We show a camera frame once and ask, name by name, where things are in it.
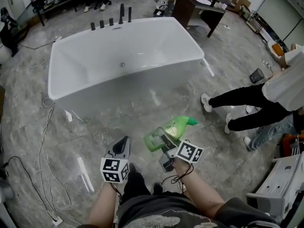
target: gray tile floor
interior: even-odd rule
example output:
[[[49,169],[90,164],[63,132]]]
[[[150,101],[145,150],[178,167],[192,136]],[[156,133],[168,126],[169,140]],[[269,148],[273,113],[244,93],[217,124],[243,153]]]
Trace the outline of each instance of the gray tile floor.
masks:
[[[113,0],[104,12],[90,10],[83,13],[83,7],[75,13],[72,9],[33,27],[22,42],[37,47],[55,40],[57,36],[70,36],[90,28],[90,22],[114,17],[118,21],[119,3],[133,7],[133,19],[151,17],[155,9],[153,0]],[[273,157],[271,146],[264,146],[255,152],[247,152],[242,139],[254,131],[243,131],[226,135],[223,132],[225,115],[233,117],[245,115],[245,107],[221,107],[207,114],[200,106],[200,95],[207,92],[219,95],[241,86],[249,86],[249,75],[261,68],[265,75],[270,73],[262,64],[263,60],[277,67],[266,51],[261,38],[236,14],[227,12],[211,38],[207,38],[209,28],[190,28],[189,33],[205,52],[210,69],[203,67],[201,74],[189,79],[188,83],[174,91],[164,91],[157,95],[160,105],[150,98],[133,105],[120,105],[116,109],[101,112],[99,115],[81,122],[74,119],[68,122],[64,111],[55,105],[48,125],[44,142],[46,160],[53,174],[61,181],[71,198],[69,208],[58,213],[64,220],[61,227],[75,227],[77,223],[69,217],[85,223],[90,208],[102,183],[100,160],[113,141],[128,135],[131,138],[131,161],[137,163],[150,188],[154,182],[162,181],[171,173],[164,174],[158,159],[161,152],[151,153],[145,147],[143,136],[155,127],[164,124],[177,115],[195,117],[199,124],[189,127],[185,137],[205,148],[204,160],[196,166],[209,184],[215,187],[225,199],[240,197],[255,188],[270,166]],[[42,104],[47,97],[48,62],[51,45],[31,50],[20,48],[20,52],[2,67],[0,84],[6,88],[4,116],[2,118],[2,137],[5,159],[18,155],[25,163],[35,181],[38,170],[38,151],[42,131],[45,127],[49,108]],[[82,157],[88,175],[95,189],[88,192],[82,182],[77,158]],[[52,177],[43,154],[42,168],[52,186],[53,201],[60,207],[68,206],[67,195]],[[13,160],[7,168],[9,182],[16,194],[7,202],[18,225],[26,227],[52,227],[44,206],[38,200],[21,165]],[[49,183],[43,175],[46,194],[50,197]],[[167,182],[165,188],[177,190]]]

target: green spray bottle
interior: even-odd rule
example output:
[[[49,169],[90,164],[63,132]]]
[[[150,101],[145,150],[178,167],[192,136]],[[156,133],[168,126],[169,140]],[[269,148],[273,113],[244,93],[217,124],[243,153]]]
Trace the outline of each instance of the green spray bottle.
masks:
[[[193,117],[177,116],[171,121],[167,122],[161,128],[174,140],[179,140],[184,134],[187,125],[196,125],[198,122]],[[143,138],[148,149],[151,152],[159,150],[164,146],[163,142],[159,138],[156,129],[145,135]]]

